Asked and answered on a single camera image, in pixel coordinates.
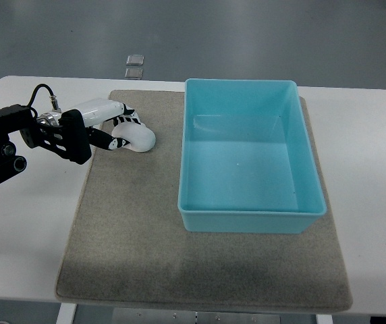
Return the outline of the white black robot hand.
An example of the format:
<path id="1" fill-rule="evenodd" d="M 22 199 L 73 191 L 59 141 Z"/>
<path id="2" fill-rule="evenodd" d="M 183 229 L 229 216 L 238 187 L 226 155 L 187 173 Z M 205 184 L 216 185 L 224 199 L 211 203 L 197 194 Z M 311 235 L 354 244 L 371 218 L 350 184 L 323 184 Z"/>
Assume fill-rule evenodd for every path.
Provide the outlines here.
<path id="1" fill-rule="evenodd" d="M 91 126 L 99 125 L 110 119 L 112 119 L 114 126 L 124 122 L 142 124 L 138 113 L 133 108 L 109 99 L 93 99 L 80 103 L 67 111 L 58 109 L 57 111 L 43 113 L 37 118 L 37 121 L 48 126 L 60 126 L 60 120 L 63 115 L 67 116 L 67 113 L 73 110 L 77 110 L 80 113 L 84 126 L 89 127 L 86 128 L 89 144 L 106 151 L 120 149 L 130 142 L 123 138 L 113 137 L 102 130 L 91 128 Z"/>

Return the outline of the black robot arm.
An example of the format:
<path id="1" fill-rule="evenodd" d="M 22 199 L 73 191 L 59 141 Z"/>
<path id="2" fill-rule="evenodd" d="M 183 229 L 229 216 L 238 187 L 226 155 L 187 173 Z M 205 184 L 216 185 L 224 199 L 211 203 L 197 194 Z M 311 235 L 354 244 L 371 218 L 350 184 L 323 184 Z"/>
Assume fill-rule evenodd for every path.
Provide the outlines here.
<path id="1" fill-rule="evenodd" d="M 45 149 L 83 165 L 91 158 L 94 146 L 112 151 L 140 142 L 138 134 L 118 135 L 98 129 L 104 122 L 113 122 L 116 128 L 143 125 L 133 108 L 109 99 L 93 99 L 62 110 L 53 89 L 38 84 L 27 104 L 0 108 L 0 184 L 25 171 L 26 149 Z"/>

